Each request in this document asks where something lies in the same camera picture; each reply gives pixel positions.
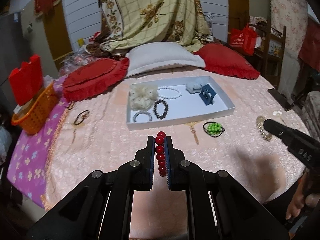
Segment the person right hand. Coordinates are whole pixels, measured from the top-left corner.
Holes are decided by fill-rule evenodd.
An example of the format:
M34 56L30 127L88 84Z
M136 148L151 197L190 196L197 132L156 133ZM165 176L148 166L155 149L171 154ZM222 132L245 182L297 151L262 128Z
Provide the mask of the person right hand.
M319 193L307 193L312 186L310 173L306 172L301 177L298 187L289 203L286 211L286 220L296 218L304 206L314 208L319 202Z

